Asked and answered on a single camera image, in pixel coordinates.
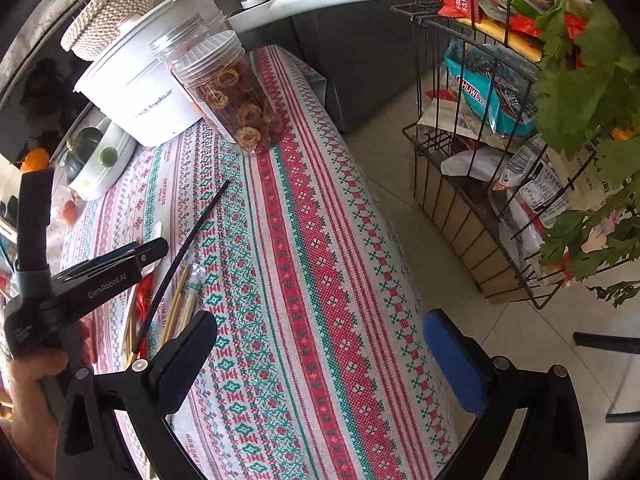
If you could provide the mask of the person's left hand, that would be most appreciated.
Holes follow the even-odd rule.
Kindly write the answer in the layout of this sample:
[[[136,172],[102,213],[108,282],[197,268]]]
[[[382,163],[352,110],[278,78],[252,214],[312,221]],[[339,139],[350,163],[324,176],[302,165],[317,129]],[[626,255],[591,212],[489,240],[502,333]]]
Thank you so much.
[[[33,348],[9,362],[9,396],[13,416],[1,422],[1,477],[51,479],[54,476],[58,422],[40,380],[66,369],[62,349]]]

